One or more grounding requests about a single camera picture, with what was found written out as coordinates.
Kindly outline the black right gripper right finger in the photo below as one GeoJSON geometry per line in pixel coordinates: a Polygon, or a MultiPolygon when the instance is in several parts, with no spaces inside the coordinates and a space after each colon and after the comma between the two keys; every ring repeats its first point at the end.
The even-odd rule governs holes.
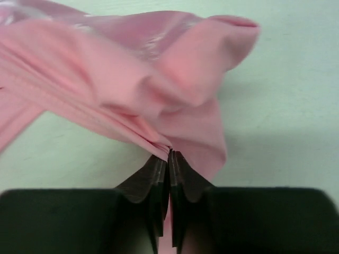
{"type": "Polygon", "coordinates": [[[179,151],[168,155],[171,199],[172,246],[182,253],[190,212],[199,206],[203,192],[213,184],[196,172],[179,151]]]}

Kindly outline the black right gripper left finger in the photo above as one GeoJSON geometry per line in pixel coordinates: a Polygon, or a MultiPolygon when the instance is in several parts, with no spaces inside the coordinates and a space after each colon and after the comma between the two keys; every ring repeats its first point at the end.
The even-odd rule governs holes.
{"type": "Polygon", "coordinates": [[[152,155],[133,175],[114,188],[139,210],[146,224],[153,253],[159,253],[159,238],[164,235],[169,187],[167,162],[152,155]]]}

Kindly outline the pink floral pillowcase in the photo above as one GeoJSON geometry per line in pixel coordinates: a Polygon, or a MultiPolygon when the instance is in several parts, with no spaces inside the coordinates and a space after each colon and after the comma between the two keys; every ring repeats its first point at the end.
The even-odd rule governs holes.
{"type": "MultiPolygon", "coordinates": [[[[50,1],[1,1],[1,148],[49,111],[166,161],[169,191],[171,150],[209,181],[227,159],[217,92],[259,33],[229,15],[96,16],[50,1]]],[[[7,188],[1,253],[132,253],[137,241],[152,251],[139,210],[114,188],[7,188]]],[[[190,212],[182,253],[222,252],[208,224],[214,191],[190,212]]],[[[177,253],[168,197],[159,253],[177,253]]]]}

